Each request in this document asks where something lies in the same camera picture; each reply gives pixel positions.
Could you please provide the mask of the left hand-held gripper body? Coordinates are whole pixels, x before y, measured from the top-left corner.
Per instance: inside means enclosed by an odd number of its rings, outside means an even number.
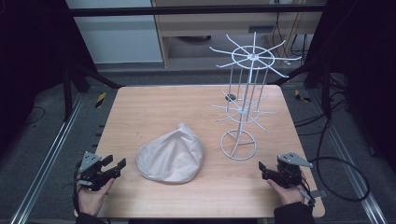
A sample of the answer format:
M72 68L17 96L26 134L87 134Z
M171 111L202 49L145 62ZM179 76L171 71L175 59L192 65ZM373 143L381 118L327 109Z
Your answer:
M101 156L86 151L78 168L78 183L93 191L101 189L107 182L106 176L102 171L103 166L104 162Z

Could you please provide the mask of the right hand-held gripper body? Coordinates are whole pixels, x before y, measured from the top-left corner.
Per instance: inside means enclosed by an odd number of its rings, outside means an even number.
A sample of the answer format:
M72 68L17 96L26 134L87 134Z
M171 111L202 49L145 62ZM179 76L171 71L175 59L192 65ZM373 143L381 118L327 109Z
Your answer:
M277 170L279 173L279 186L291 188L302 184L301 167L312 168L313 164L294 152L277 156Z

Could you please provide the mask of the person's right hand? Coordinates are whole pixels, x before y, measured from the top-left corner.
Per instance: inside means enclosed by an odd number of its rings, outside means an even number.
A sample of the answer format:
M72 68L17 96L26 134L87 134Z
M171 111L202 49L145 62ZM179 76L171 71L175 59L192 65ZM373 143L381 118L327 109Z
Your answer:
M292 203L305 203L305 196L302 194L304 188L302 185L284 189L272 179L267 179L267 183L278 194L283 205Z

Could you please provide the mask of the person's left hand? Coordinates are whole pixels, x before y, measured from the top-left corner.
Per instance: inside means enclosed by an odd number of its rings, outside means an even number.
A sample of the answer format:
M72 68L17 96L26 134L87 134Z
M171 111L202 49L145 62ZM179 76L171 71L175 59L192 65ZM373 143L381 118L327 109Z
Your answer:
M110 192L114 182L115 179L111 178L97 191L92 191L88 188L82 187L80 184L77 184L79 212L96 217L99 214L105 197Z

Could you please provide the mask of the right gripper grey plug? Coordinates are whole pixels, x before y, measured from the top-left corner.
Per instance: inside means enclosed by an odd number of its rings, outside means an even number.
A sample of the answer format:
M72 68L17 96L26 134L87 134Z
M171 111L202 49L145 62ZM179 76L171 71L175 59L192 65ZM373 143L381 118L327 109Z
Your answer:
M300 193L308 200L308 205L314 207L316 204L316 198L323 198L328 196L328 192L325 189L316 189L313 191L301 189Z

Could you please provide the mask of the beige cloth hat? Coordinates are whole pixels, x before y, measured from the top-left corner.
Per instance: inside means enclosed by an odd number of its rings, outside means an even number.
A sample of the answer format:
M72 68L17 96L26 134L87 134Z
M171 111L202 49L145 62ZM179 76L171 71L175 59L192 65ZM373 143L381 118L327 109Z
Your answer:
M192 181L202 168L205 147L185 124L138 149L136 164L146 179L166 184Z

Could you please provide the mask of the black metal stand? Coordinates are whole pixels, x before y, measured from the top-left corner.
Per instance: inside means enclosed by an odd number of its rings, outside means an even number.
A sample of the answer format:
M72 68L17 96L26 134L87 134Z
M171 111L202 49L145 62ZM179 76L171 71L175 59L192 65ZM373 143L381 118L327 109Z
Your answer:
M72 86L75 86L78 92L87 92L90 89L90 84L85 76L92 77L111 89L121 88L121 84L117 84L83 65L67 65L62 72L64 85L64 120L68 120L73 112Z
M307 73L304 86L308 89L321 84L321 109L324 115L330 119L332 117L331 100L330 100L330 66L326 62L310 62L301 65L291 71L286 77L282 77L270 82L270 85L282 85L287 81L297 77L302 73Z

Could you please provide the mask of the white cabinet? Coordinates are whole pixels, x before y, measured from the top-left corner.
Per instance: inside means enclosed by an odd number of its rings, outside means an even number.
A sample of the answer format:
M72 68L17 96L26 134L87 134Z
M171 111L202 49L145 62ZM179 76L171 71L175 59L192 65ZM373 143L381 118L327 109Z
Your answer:
M150 0L66 0L70 9L151 7ZM96 64L161 63L154 17L75 17Z

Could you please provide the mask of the black curtain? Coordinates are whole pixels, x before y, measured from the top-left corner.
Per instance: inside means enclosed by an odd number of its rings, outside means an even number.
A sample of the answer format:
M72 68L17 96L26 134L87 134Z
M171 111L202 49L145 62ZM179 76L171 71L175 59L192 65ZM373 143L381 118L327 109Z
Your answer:
M66 0L0 0L0 159L9 152L35 97L63 82L50 41L57 37L72 61L91 70L92 57Z
M396 172L396 0L327 0L308 59L346 75L375 151Z

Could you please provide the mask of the wooden shelf unit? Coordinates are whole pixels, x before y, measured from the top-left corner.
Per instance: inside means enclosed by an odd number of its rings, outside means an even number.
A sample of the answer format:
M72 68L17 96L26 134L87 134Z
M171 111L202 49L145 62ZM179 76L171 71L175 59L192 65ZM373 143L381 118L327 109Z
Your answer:
M322 4L326 0L150 0L155 7L194 6L285 6L288 4ZM228 14L178 14L155 17L160 38L163 63L169 64L170 43L178 36L263 35L279 56L291 55L292 40L296 35L312 35L321 18L319 12L269 12Z

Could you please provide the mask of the aluminium floor rail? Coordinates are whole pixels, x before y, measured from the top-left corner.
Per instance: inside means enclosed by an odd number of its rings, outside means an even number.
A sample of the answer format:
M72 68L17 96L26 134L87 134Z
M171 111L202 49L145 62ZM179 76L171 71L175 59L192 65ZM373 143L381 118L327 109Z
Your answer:
M360 203L371 224L389 224L381 208L379 207L375 196L372 193L368 178L358 168L356 162L354 162L351 155L348 153L346 145L344 144L339 132L332 124L332 120L328 119L324 115L324 112L321 109L321 100L319 97L319 93L317 91L309 91L309 94L318 112L322 114L322 117L320 117L320 119L324 123L324 128L320 139L322 140L325 134L329 135L330 142L333 144L333 148L336 154L336 157L321 156L320 153L322 141L320 140L315 156L315 162L317 164L319 164L320 161L325 160L340 162L346 172L347 179L351 184L354 193L351 196L342 196L336 191L332 192L332 189L326 186L324 181L322 181L322 185L332 195L338 197L344 202ZM319 165L317 165L317 173L318 176L321 176L321 173L319 171Z
M20 205L15 211L14 215L9 221L9 224L25 224L31 211L40 195L47 179L52 170L54 163L56 162L61 149L63 148L64 142L70 133L72 126L77 118L79 110L81 109L82 102L85 98L83 93L78 93L75 102L72 104L72 112L69 117L62 123L62 126L57 132L55 139L53 140L49 151L40 165L35 178L23 197Z

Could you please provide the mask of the black horizontal frame bar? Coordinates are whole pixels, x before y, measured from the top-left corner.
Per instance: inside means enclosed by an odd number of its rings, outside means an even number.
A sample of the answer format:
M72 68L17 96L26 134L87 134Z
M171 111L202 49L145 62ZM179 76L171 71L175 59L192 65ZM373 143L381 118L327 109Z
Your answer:
M273 13L273 12L319 12L327 8L323 4L302 5L234 5L234 6L191 6L191 7L120 7L69 9L74 17L95 16L146 16L146 15L189 15L230 13Z

